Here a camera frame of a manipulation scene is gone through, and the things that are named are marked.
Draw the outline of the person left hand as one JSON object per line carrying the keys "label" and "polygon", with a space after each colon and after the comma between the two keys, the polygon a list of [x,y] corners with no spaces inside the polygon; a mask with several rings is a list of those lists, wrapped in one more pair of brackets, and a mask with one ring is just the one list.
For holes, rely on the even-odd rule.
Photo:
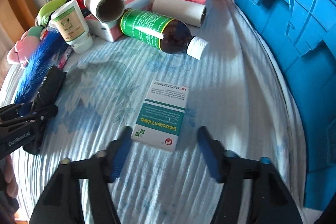
{"label": "person left hand", "polygon": [[16,198],[18,195],[19,187],[17,180],[15,178],[11,155],[6,156],[6,164],[3,171],[3,176],[7,184],[6,193],[8,194],[9,197]]}

